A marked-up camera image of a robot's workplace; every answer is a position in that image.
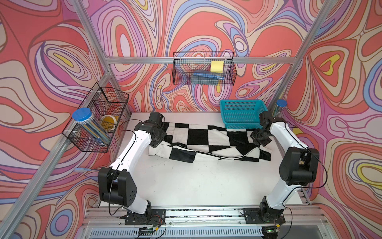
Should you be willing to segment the black white checkered pillowcase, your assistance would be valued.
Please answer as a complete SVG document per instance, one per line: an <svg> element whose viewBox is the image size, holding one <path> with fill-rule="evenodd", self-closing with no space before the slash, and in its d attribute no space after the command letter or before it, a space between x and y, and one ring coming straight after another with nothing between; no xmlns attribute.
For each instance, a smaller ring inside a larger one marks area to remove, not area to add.
<svg viewBox="0 0 382 239"><path fill-rule="evenodd" d="M185 162L238 160L270 161L272 151L257 146L251 138L253 129L231 129L215 125L166 122L166 136L150 156Z"/></svg>

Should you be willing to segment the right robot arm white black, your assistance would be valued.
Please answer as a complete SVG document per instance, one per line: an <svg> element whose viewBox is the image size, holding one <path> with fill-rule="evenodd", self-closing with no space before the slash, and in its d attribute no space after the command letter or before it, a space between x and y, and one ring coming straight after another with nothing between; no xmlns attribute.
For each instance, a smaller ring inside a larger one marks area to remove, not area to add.
<svg viewBox="0 0 382 239"><path fill-rule="evenodd" d="M280 180L259 206L259 216L268 222L281 216L284 203L296 189L315 181L320 160L318 150L298 139L283 118L264 111L259 114L259 120L262 128L251 133L254 143L266 146L273 137L285 153L279 166Z"/></svg>

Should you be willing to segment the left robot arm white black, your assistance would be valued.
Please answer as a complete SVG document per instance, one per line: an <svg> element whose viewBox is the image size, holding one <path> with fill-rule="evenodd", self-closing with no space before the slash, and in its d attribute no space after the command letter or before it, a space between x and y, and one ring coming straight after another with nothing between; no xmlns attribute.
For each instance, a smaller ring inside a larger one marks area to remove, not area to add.
<svg viewBox="0 0 382 239"><path fill-rule="evenodd" d="M150 208L149 201L139 195L133 178L138 160L146 148L156 148L166 136L165 117L151 112L148 120L139 122L132 130L132 137L122 153L108 167L99 170L99 198L109 205L118 205L133 213L144 215Z"/></svg>

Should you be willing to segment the yellow tape roll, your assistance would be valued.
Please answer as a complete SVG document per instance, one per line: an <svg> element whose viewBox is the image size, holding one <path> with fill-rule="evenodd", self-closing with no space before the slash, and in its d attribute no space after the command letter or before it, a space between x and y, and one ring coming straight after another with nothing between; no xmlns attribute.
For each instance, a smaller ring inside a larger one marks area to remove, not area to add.
<svg viewBox="0 0 382 239"><path fill-rule="evenodd" d="M117 124L116 117L112 115L104 115L100 119L100 124L106 131L113 131Z"/></svg>

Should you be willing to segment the teal plastic basket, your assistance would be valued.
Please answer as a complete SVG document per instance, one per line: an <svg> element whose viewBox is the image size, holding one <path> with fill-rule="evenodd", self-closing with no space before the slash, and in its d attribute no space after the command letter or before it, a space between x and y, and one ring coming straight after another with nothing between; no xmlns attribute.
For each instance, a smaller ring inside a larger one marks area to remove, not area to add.
<svg viewBox="0 0 382 239"><path fill-rule="evenodd" d="M226 128L262 128L259 115L268 111L262 100L221 100L220 113Z"/></svg>

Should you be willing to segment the blue lid corner jar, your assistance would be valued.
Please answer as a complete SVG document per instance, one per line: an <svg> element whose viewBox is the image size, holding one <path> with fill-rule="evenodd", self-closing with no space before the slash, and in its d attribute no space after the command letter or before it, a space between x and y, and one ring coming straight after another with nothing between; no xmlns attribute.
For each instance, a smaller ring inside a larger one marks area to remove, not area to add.
<svg viewBox="0 0 382 239"><path fill-rule="evenodd" d="M276 101L275 109L273 110L273 117L277 117L281 110L283 110L287 106L287 101L283 99L278 99Z"/></svg>

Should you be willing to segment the blue lid straw jar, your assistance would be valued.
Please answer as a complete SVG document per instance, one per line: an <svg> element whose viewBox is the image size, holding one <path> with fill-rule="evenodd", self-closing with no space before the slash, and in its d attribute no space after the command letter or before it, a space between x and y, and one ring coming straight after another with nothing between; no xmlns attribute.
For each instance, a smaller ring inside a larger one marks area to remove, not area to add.
<svg viewBox="0 0 382 239"><path fill-rule="evenodd" d="M107 146L110 137L101 126L99 120L94 117L90 108L79 108L72 113L72 119L78 123L99 145Z"/></svg>

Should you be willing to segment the yellow sticky note pad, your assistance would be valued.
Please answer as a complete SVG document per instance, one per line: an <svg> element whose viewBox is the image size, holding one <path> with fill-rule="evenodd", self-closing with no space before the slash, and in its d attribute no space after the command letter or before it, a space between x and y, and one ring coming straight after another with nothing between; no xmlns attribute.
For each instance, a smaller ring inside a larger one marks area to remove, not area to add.
<svg viewBox="0 0 382 239"><path fill-rule="evenodd" d="M223 73L224 61L216 60L210 63L210 72L212 73Z"/></svg>

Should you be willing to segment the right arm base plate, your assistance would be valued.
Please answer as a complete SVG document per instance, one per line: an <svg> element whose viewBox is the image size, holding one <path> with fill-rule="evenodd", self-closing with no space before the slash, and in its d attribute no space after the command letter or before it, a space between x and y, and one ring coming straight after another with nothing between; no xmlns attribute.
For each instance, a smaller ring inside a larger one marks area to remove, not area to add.
<svg viewBox="0 0 382 239"><path fill-rule="evenodd" d="M244 208L244 219L246 224L284 224L283 210Z"/></svg>

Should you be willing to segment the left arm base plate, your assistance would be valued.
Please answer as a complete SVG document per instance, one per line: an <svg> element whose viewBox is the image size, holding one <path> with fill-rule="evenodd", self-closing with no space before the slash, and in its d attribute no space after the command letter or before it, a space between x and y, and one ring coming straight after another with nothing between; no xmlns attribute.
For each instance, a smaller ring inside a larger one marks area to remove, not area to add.
<svg viewBox="0 0 382 239"><path fill-rule="evenodd" d="M166 210L165 209L152 209L145 214L137 214L128 211L124 217L125 225L139 226L139 225L154 225L158 226L165 222Z"/></svg>

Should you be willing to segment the aluminium rail front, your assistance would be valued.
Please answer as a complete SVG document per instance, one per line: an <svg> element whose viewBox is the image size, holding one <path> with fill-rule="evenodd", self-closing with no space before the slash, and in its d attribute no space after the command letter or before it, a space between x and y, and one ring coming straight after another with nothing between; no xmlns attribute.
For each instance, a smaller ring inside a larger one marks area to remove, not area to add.
<svg viewBox="0 0 382 239"><path fill-rule="evenodd" d="M219 207L162 207L166 210L167 227L180 226L248 226L250 220L254 225L271 226L275 222L263 223L256 219L251 219L244 208L247 206L219 206ZM88 209L82 222L83 226L115 226L123 227L127 211L119 210L111 216L108 207L99 207ZM283 213L285 226L290 224L294 226L305 225L329 225L328 219L324 216L323 210L319 206L309 205L288 205Z"/></svg>

